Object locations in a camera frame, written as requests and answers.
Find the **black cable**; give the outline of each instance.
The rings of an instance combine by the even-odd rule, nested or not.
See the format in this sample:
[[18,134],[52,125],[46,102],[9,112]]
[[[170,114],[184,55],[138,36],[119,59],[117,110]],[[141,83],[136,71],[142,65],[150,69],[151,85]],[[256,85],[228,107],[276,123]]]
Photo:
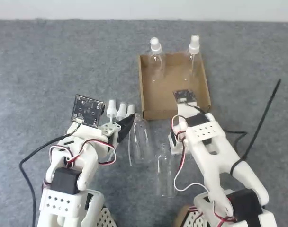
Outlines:
[[231,131],[231,130],[227,130],[227,129],[223,129],[223,130],[224,130],[224,132],[229,133],[229,134],[240,134],[240,136],[235,139],[234,144],[233,144],[233,148],[235,149],[236,153],[239,154],[238,143],[243,137],[245,137],[248,134],[248,132],[246,132],[246,131]]
[[255,133],[254,133],[254,135],[253,135],[253,137],[252,137],[252,140],[250,141],[250,143],[249,143],[249,145],[248,145],[248,147],[247,147],[247,149],[246,149],[246,152],[242,155],[242,157],[240,158],[240,160],[238,160],[237,162],[235,162],[235,163],[233,164],[233,166],[231,167],[231,169],[230,169],[230,174],[231,174],[231,175],[233,175],[234,168],[235,168],[240,162],[245,161],[245,160],[247,159],[247,155],[248,155],[249,151],[251,150],[251,148],[252,148],[252,146],[253,146],[253,144],[254,144],[254,142],[255,142],[258,134],[259,134],[259,131],[260,131],[260,129],[261,129],[263,123],[264,123],[265,117],[266,117],[266,115],[267,115],[267,113],[268,113],[268,110],[269,110],[269,108],[270,108],[270,106],[271,106],[271,103],[272,103],[272,101],[273,101],[273,99],[274,99],[274,97],[275,97],[275,95],[276,95],[276,93],[277,93],[277,90],[278,90],[278,88],[279,88],[279,86],[280,86],[280,84],[281,84],[281,81],[282,81],[281,79],[279,79],[279,80],[277,81],[277,84],[276,84],[275,88],[274,88],[273,91],[272,91],[272,94],[271,94],[271,96],[270,96],[270,98],[269,98],[269,100],[268,100],[268,102],[267,102],[266,107],[265,107],[264,113],[263,113],[263,115],[262,115],[262,117],[261,117],[261,119],[260,119],[260,122],[259,122],[259,124],[258,124],[258,126],[257,126],[257,129],[256,129],[256,131],[255,131]]
[[[188,105],[188,106],[190,106],[190,107],[193,107],[193,108],[197,109],[197,110],[200,111],[202,114],[208,113],[208,111],[209,111],[209,109],[210,109],[210,107],[211,107],[211,106],[209,105],[207,111],[205,112],[204,110],[202,110],[201,108],[199,108],[199,107],[197,107],[197,106],[190,105],[190,104],[187,103],[187,102],[184,102],[184,103],[185,103],[185,105]],[[234,144],[233,144],[233,148],[235,149],[235,151],[236,151],[237,154],[238,154],[238,153],[239,153],[239,151],[238,151],[238,142],[239,142],[243,137],[245,137],[248,132],[246,132],[246,131],[231,131],[231,130],[226,130],[226,129],[224,129],[224,131],[227,132],[227,133],[230,133],[230,134],[241,134],[238,138],[235,139]]]
[[209,111],[209,109],[210,109],[210,106],[208,106],[207,112],[205,112],[205,111],[202,110],[200,107],[197,107],[197,106],[195,106],[195,105],[190,105],[190,104],[187,103],[186,101],[185,101],[184,103],[185,103],[186,105],[190,106],[190,107],[195,108],[196,110],[199,110],[202,114],[206,114],[206,113]]
[[29,177],[27,176],[26,172],[24,171],[24,168],[23,168],[23,164],[25,162],[27,162],[32,156],[34,156],[36,153],[38,153],[40,150],[42,150],[43,148],[51,145],[52,143],[54,142],[57,142],[57,141],[60,141],[60,140],[63,140],[64,138],[68,137],[68,136],[71,136],[73,135],[77,129],[80,127],[80,125],[78,125],[78,127],[71,133],[69,134],[66,134],[66,135],[63,135],[63,136],[59,136],[49,142],[47,142],[46,144],[38,147],[37,149],[35,149],[33,152],[31,152],[27,157],[25,157],[24,159],[22,159],[19,163],[19,168],[20,168],[20,171],[22,172],[22,175],[24,176],[29,188],[30,188],[30,191],[31,191],[31,196],[32,196],[32,209],[33,209],[33,213],[32,213],[32,227],[35,227],[36,226],[36,195],[35,195],[35,190],[31,184],[31,181],[29,179]]

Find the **white wire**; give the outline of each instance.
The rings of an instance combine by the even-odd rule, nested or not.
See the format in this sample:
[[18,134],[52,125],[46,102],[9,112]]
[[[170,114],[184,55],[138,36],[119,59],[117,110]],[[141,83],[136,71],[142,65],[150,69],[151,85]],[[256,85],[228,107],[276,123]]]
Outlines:
[[130,134],[131,134],[131,131],[129,131],[129,135],[128,135],[128,158],[129,158],[129,164],[130,166],[133,166],[131,164],[131,157],[130,157]]
[[107,164],[106,164],[106,163],[105,163],[105,164],[103,164],[103,163],[99,163],[100,165],[108,166],[108,165],[112,165],[112,164],[114,164],[114,163],[116,162],[116,160],[117,160],[116,149],[115,149],[113,146],[110,146],[110,145],[107,145],[107,144],[101,143],[101,142],[99,142],[99,141],[93,141],[93,142],[96,142],[96,143],[102,144],[102,145],[104,145],[104,146],[107,146],[107,147],[111,148],[111,149],[113,150],[113,152],[114,152],[114,156],[115,156],[115,158],[114,158],[114,160],[113,160],[112,162],[107,163]]
[[185,152],[184,152],[184,155],[183,155],[182,158],[183,158],[183,159],[182,159],[182,165],[181,165],[180,169],[178,170],[178,172],[177,172],[177,174],[176,174],[176,176],[174,177],[174,180],[173,180],[173,186],[174,186],[174,188],[175,188],[177,191],[179,191],[179,192],[184,192],[184,191],[186,191],[188,188],[190,188],[190,187],[193,186],[193,185],[199,185],[199,186],[201,186],[202,188],[204,188],[204,189],[206,190],[206,192],[209,192],[208,188],[205,187],[204,185],[202,185],[201,183],[191,183],[190,185],[188,185],[186,188],[183,188],[183,189],[177,188],[177,186],[176,186],[176,180],[177,180],[177,178],[178,178],[178,176],[179,176],[179,174],[180,174],[180,172],[181,172],[181,170],[182,170],[182,168],[183,168],[183,166],[184,166],[184,162],[185,162]]
[[172,130],[173,130],[173,121],[176,117],[180,116],[180,114],[174,115],[171,119],[171,125],[172,125]]
[[52,150],[53,150],[54,148],[64,149],[64,150],[68,153],[68,155],[69,155],[71,158],[73,158],[73,156],[72,156],[72,154],[71,154],[71,151],[69,151],[69,149],[68,149],[67,147],[60,146],[60,145],[53,145],[53,146],[51,146],[51,147],[49,148],[49,161],[50,161],[50,163],[52,163],[51,152],[52,152]]

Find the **clear plastic bottle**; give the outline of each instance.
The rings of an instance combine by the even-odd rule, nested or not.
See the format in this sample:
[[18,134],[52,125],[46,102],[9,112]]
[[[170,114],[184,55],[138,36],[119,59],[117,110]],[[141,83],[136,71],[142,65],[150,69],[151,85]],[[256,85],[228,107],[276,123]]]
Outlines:
[[177,159],[171,155],[169,144],[161,144],[161,151],[157,155],[157,196],[168,198],[175,196],[176,191],[173,186],[173,180],[177,173],[177,166]]
[[186,73],[184,74],[184,80],[191,81],[192,78],[196,76],[198,61],[199,61],[199,52],[200,52],[200,37],[198,35],[192,35],[189,49],[184,52],[185,54],[185,68]]
[[149,75],[151,75],[152,82],[155,82],[164,77],[166,60],[158,38],[151,38],[150,48],[151,53],[148,60],[148,70]]
[[135,114],[135,121],[132,128],[132,148],[135,163],[149,163],[153,160],[151,145],[151,134],[148,122],[139,114]]

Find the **circuit board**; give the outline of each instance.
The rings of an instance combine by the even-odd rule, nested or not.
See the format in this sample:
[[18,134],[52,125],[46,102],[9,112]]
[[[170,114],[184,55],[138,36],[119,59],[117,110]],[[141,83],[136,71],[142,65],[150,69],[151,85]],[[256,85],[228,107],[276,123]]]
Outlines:
[[104,112],[103,102],[76,95],[74,100],[72,122],[98,128],[100,116]]
[[189,89],[173,91],[173,95],[177,103],[196,102],[195,94],[193,93],[192,90],[189,90]]

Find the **white spray cap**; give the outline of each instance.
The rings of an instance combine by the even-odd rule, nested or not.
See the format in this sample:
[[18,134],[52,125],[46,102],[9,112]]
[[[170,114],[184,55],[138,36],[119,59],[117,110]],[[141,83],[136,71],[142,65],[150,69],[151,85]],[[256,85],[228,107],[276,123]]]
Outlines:
[[189,53],[198,54],[200,52],[200,36],[192,35],[189,44]]
[[135,104],[128,104],[128,107],[127,107],[127,117],[129,117],[131,114],[134,114],[135,113]]
[[161,46],[158,38],[156,38],[156,37],[151,38],[150,49],[152,50],[153,54],[162,53],[162,46]]
[[110,118],[110,122],[112,122],[112,119],[115,118],[116,115],[117,115],[116,100],[110,99],[108,102],[106,117]]
[[120,103],[119,110],[117,111],[117,120],[120,121],[126,118],[126,103]]

